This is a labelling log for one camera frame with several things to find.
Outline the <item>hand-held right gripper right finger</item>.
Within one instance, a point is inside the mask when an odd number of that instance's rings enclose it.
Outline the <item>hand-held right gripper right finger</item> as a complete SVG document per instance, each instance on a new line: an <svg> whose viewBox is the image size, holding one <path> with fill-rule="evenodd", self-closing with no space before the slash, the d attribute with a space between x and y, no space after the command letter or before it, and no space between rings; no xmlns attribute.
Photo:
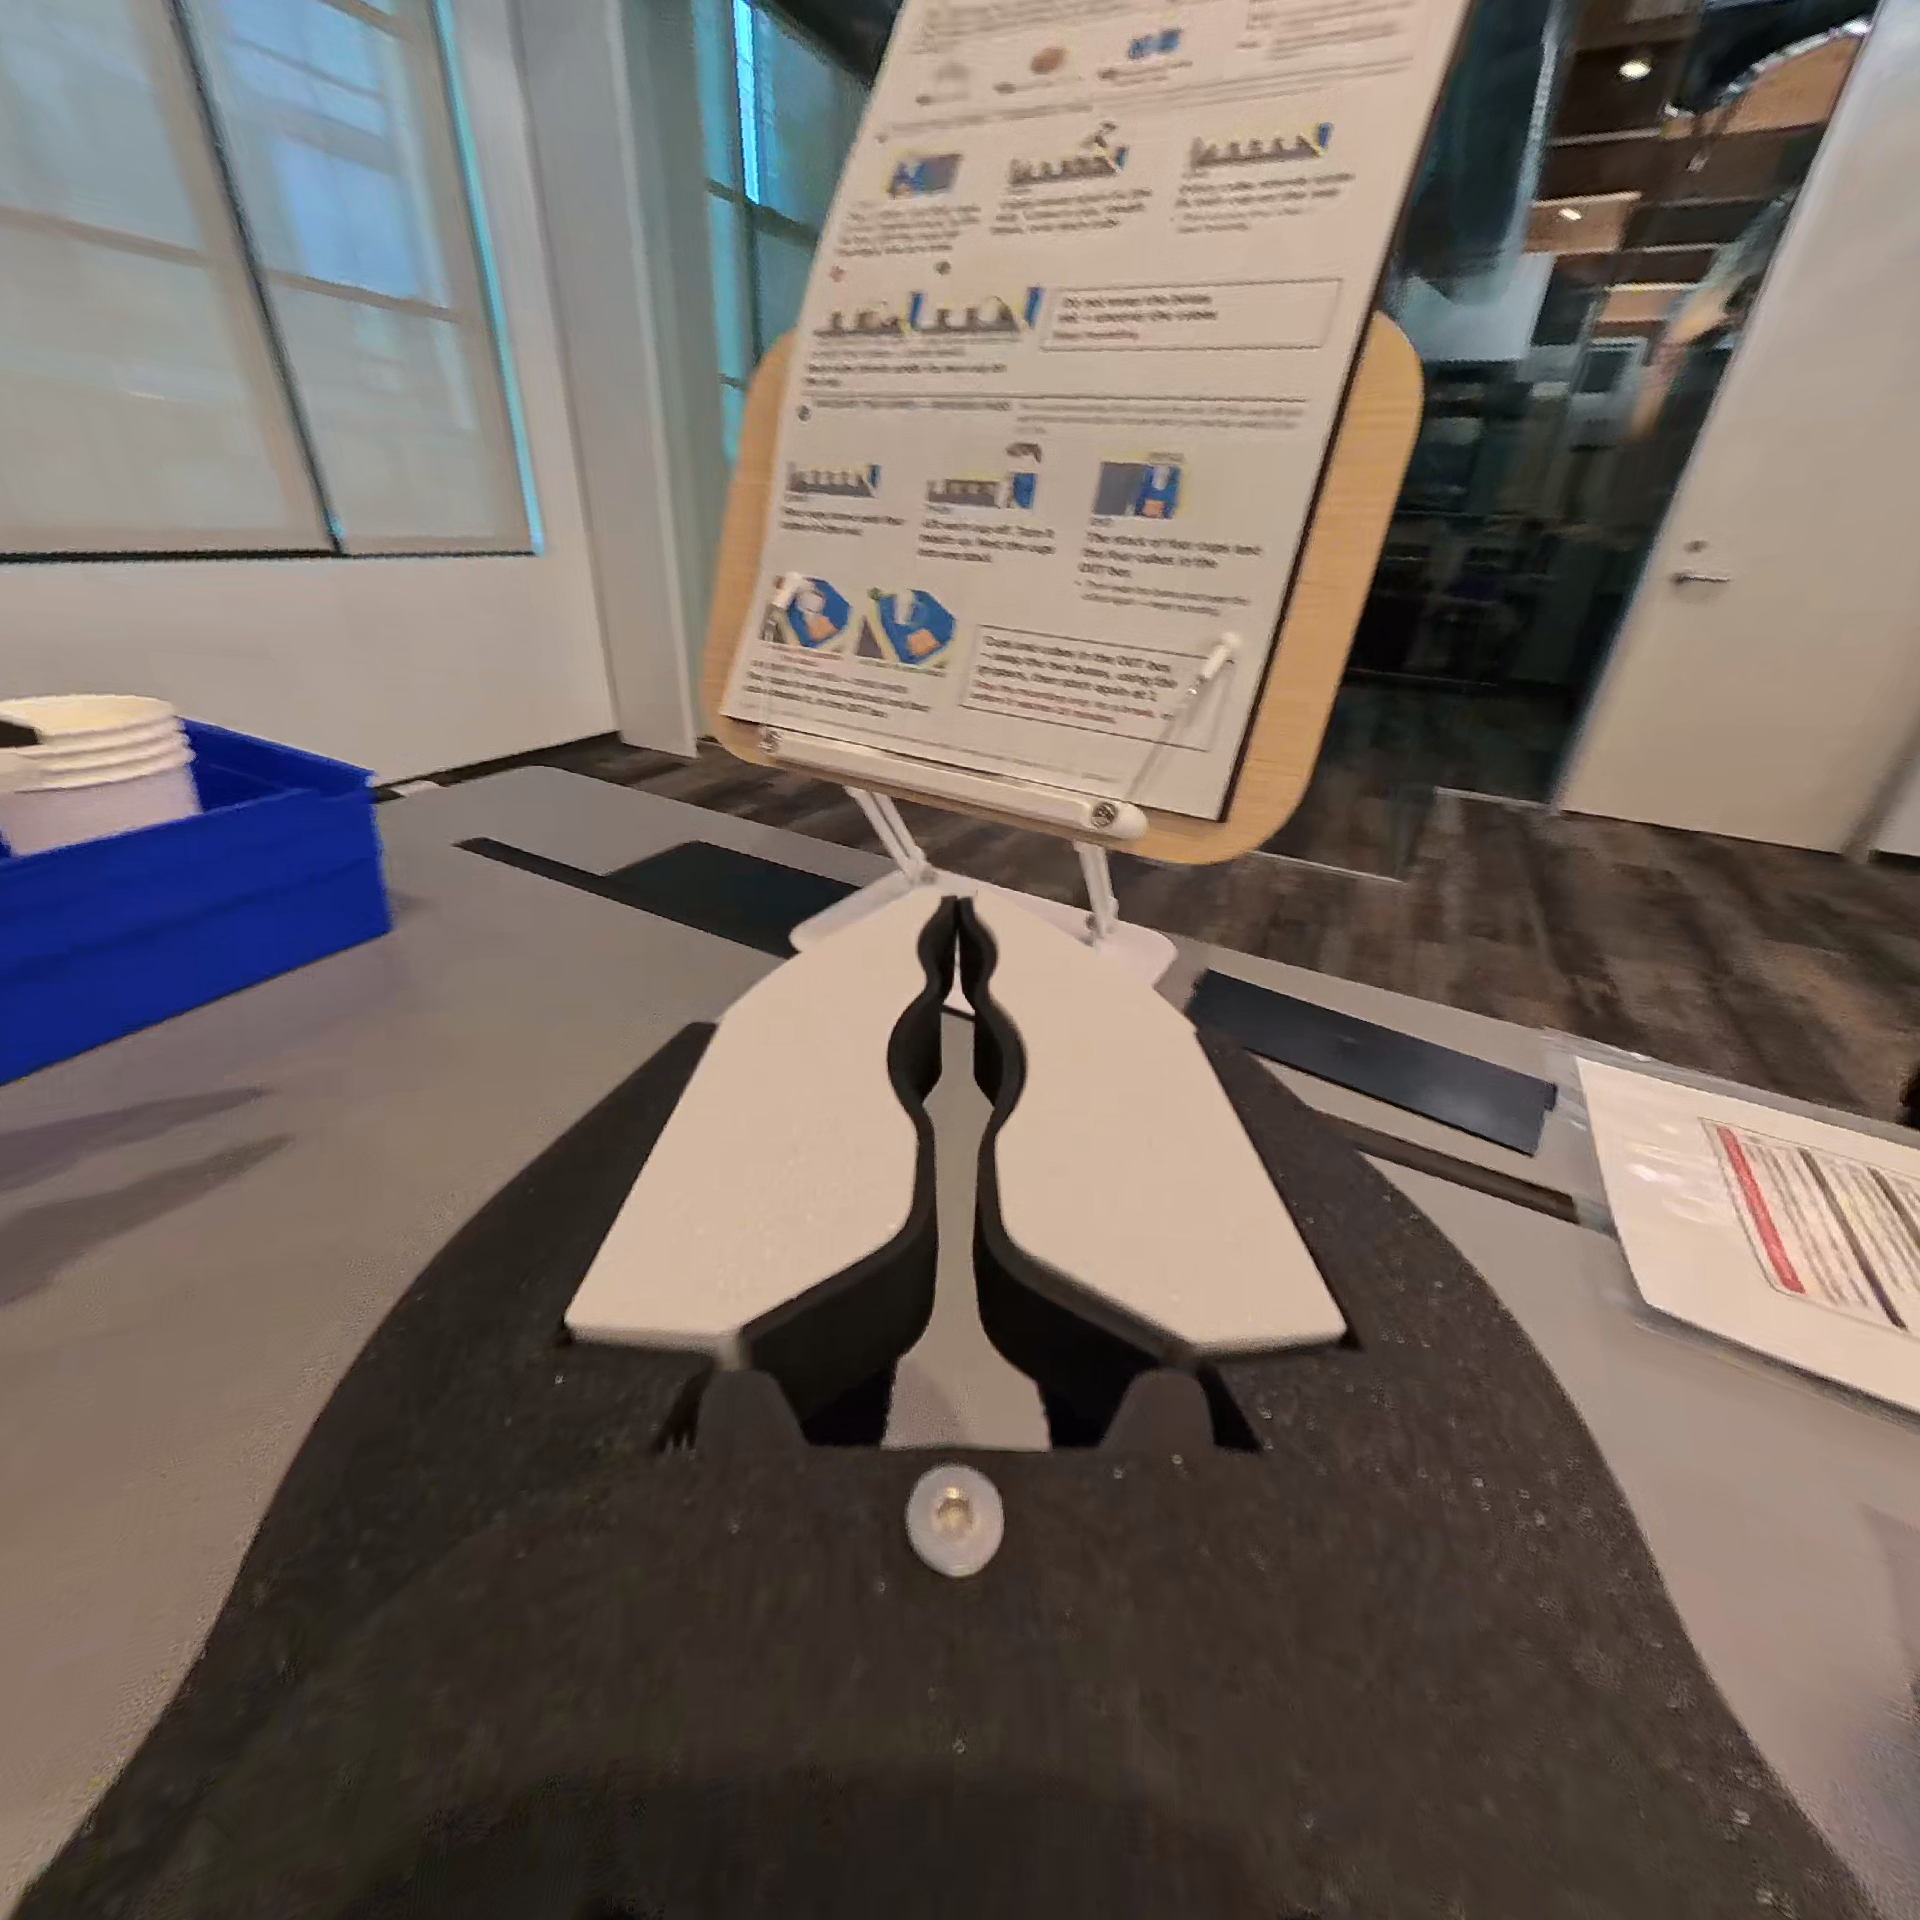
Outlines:
<svg viewBox="0 0 1920 1920"><path fill-rule="evenodd" d="M990 894L957 907L981 1323L1015 1365L1215 1365L1344 1340L1192 1021Z"/></svg>

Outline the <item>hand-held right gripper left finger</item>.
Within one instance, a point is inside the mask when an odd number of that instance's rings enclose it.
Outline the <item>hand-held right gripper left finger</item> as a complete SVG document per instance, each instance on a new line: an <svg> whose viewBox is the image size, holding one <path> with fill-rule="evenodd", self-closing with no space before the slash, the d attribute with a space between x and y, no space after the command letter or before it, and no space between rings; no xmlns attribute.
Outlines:
<svg viewBox="0 0 1920 1920"><path fill-rule="evenodd" d="M763 1372L877 1372L918 1340L954 906L902 895L732 1001L565 1312L574 1340Z"/></svg>

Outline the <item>blue plastic bin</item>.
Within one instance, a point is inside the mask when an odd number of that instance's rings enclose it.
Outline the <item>blue plastic bin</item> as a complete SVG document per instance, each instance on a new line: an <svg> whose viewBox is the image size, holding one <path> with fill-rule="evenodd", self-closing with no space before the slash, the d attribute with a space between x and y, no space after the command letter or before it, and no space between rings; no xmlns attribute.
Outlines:
<svg viewBox="0 0 1920 1920"><path fill-rule="evenodd" d="M201 812L3 858L7 1083L392 929L372 771L189 719Z"/></svg>

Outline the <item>black flat strip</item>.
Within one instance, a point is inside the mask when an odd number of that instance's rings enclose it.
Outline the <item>black flat strip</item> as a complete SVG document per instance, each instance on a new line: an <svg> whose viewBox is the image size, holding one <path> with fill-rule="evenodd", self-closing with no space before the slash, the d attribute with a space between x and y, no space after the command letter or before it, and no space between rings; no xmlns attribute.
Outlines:
<svg viewBox="0 0 1920 1920"><path fill-rule="evenodd" d="M1558 1104L1539 1074L1226 971L1198 976L1188 1016L1268 1063L1523 1156L1539 1152Z"/></svg>

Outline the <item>paper sheet in plastic sleeve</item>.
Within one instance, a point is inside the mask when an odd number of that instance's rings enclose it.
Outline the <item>paper sheet in plastic sleeve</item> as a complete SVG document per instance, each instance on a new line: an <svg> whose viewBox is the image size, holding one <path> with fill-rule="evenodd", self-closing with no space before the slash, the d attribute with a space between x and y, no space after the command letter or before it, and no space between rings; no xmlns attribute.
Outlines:
<svg viewBox="0 0 1920 1920"><path fill-rule="evenodd" d="M1644 1307L1916 1417L1914 1129L1564 1032L1546 1060Z"/></svg>

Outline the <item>printed instruction sheet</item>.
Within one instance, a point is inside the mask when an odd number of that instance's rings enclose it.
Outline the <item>printed instruction sheet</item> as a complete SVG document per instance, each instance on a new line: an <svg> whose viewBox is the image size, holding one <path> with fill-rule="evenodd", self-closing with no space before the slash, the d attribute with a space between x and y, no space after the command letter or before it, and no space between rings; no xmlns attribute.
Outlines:
<svg viewBox="0 0 1920 1920"><path fill-rule="evenodd" d="M1470 16L904 3L721 714L1221 819Z"/></svg>

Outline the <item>white door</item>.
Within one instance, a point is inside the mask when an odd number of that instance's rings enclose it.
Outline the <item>white door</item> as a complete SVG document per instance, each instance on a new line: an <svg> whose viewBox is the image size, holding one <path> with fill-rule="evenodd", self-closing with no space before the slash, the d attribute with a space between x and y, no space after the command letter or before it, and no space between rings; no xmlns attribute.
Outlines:
<svg viewBox="0 0 1920 1920"><path fill-rule="evenodd" d="M1561 812L1873 854L1916 765L1918 10L1878 3Z"/></svg>

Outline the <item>narrow glass window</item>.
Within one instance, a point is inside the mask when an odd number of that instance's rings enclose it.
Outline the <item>narrow glass window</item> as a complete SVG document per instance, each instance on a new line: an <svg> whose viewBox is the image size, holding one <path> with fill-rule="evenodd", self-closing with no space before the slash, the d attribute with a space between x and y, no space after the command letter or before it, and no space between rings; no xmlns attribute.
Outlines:
<svg viewBox="0 0 1920 1920"><path fill-rule="evenodd" d="M869 83L787 3L691 3L726 460L753 375L805 305Z"/></svg>

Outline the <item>window with white blinds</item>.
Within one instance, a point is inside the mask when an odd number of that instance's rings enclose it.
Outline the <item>window with white blinds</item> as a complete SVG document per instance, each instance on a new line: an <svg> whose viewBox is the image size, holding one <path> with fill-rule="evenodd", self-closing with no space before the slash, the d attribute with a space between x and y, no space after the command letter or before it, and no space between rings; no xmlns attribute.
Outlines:
<svg viewBox="0 0 1920 1920"><path fill-rule="evenodd" d="M3 6L4 563L541 549L452 27Z"/></svg>

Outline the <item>wooden shelving behind glass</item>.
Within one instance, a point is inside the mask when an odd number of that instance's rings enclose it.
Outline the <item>wooden shelving behind glass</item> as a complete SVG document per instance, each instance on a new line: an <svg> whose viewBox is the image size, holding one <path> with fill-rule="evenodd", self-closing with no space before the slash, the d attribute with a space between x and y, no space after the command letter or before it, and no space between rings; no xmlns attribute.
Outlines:
<svg viewBox="0 0 1920 1920"><path fill-rule="evenodd" d="M1652 338L1810 175L1878 3L1592 2L1531 206L1532 339Z"/></svg>

